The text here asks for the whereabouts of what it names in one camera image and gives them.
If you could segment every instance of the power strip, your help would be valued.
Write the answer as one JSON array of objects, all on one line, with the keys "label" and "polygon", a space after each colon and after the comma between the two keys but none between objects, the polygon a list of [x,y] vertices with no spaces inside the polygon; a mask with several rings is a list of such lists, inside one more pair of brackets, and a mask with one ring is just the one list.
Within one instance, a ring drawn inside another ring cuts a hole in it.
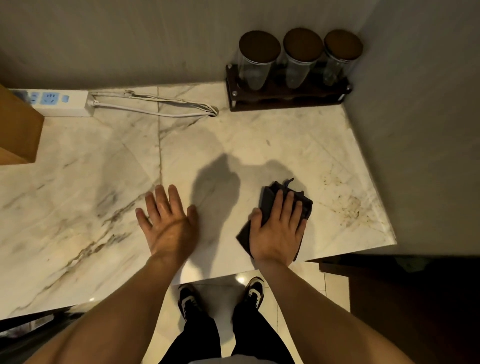
[{"label": "power strip", "polygon": [[88,117],[95,110],[95,99],[88,91],[21,88],[11,88],[10,91],[43,116]]}]

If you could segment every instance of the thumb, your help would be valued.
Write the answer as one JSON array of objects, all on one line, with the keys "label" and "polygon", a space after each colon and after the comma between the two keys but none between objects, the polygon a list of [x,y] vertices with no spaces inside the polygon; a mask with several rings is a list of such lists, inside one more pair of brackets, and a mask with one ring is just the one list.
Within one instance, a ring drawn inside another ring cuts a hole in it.
[{"label": "thumb", "polygon": [[190,225],[192,225],[194,228],[198,228],[198,212],[195,205],[188,206],[187,219]]},{"label": "thumb", "polygon": [[250,215],[250,232],[257,232],[262,227],[262,211],[255,208]]}]

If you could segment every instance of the person's left hand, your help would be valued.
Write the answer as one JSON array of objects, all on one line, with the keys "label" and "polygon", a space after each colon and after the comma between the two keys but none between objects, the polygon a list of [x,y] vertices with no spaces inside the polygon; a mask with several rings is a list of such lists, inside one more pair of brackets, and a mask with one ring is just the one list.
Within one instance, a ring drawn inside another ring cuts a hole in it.
[{"label": "person's left hand", "polygon": [[144,211],[137,208],[137,220],[145,234],[152,257],[159,257],[168,264],[179,268],[192,254],[198,242],[198,214],[194,205],[183,212],[177,188],[168,187],[168,196],[162,185],[153,193],[145,195],[148,220]]}]

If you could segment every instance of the glass jar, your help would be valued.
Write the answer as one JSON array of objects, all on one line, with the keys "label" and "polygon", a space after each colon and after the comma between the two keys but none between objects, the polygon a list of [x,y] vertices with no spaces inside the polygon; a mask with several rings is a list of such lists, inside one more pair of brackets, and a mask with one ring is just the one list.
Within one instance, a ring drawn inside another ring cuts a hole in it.
[{"label": "glass jar", "polygon": [[261,89],[280,50],[280,42],[270,33],[252,30],[242,35],[238,61],[240,79],[252,90]]},{"label": "glass jar", "polygon": [[322,39],[314,31],[294,28],[285,34],[283,48],[287,56],[285,82],[289,88],[299,87],[323,52]]},{"label": "glass jar", "polygon": [[324,43],[327,63],[323,82],[327,86],[333,86],[347,76],[351,63],[362,54],[363,44],[355,34],[343,29],[329,32],[325,36]]}]

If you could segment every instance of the dark brown rack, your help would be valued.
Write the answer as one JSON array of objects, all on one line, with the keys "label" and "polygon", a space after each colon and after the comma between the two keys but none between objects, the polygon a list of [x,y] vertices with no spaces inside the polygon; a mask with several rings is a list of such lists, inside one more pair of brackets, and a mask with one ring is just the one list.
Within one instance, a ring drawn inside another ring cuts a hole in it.
[{"label": "dark brown rack", "polygon": [[288,88],[285,83],[285,67],[274,67],[263,87],[251,90],[239,78],[238,67],[229,64],[227,71],[227,92],[230,111],[250,111],[267,109],[301,108],[308,106],[338,105],[345,95],[352,92],[352,87],[345,77],[333,86],[322,82],[324,64],[319,64],[310,71],[299,88]]}]

